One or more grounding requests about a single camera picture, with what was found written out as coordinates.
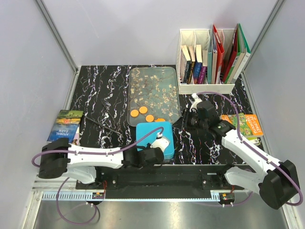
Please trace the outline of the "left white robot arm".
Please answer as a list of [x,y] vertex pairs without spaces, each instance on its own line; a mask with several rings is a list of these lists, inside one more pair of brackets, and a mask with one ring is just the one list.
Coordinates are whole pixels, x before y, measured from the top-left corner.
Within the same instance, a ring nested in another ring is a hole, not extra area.
[[60,138],[42,148],[38,177],[70,177],[97,189],[103,183],[97,167],[141,169],[161,164],[169,143],[165,137],[159,137],[147,146],[132,144],[125,148],[105,149],[77,146],[70,144],[68,138]]

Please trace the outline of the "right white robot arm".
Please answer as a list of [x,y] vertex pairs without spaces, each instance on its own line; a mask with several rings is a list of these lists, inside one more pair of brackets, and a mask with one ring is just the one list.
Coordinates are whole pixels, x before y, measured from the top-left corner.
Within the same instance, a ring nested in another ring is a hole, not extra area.
[[249,172],[227,166],[216,177],[218,187],[243,187],[258,194],[273,209],[289,204],[295,195],[303,202],[295,164],[290,160],[282,162],[251,143],[236,126],[217,115],[211,102],[197,100],[190,108],[185,108],[182,128],[203,130],[205,137],[234,152],[253,169]]

